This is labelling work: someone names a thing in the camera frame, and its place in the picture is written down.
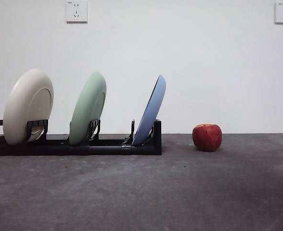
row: apple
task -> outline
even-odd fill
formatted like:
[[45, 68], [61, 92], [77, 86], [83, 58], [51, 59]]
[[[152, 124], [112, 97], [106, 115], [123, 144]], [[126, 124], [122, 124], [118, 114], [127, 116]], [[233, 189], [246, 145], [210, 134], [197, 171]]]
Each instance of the apple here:
[[215, 124], [200, 124], [194, 127], [192, 132], [195, 146], [204, 152], [213, 152], [222, 143], [222, 131]]

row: green plate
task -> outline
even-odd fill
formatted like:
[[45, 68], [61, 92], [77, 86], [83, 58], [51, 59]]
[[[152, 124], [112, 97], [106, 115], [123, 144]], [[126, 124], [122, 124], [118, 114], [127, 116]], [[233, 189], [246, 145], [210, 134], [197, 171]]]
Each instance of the green plate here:
[[87, 80], [73, 112], [69, 135], [71, 145], [78, 145], [88, 137], [89, 122], [100, 119], [105, 98], [105, 79], [95, 72]]

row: gray floor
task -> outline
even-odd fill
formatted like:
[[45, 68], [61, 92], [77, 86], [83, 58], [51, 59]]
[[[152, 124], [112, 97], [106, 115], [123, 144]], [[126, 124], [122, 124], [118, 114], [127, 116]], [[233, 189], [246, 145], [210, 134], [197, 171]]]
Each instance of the gray floor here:
[[162, 156], [0, 157], [0, 231], [283, 231], [283, 134], [162, 139]]

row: wall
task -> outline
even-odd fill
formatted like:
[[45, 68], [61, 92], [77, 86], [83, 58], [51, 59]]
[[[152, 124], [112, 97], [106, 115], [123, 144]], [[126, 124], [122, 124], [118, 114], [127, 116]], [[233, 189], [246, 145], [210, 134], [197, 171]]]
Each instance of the wall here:
[[283, 132], [283, 26], [273, 0], [90, 0], [87, 24], [65, 0], [0, 0], [0, 118], [31, 68], [54, 85], [49, 133], [68, 133], [88, 76], [107, 81], [103, 133], [138, 123], [159, 74], [164, 133], [215, 123], [224, 133]]

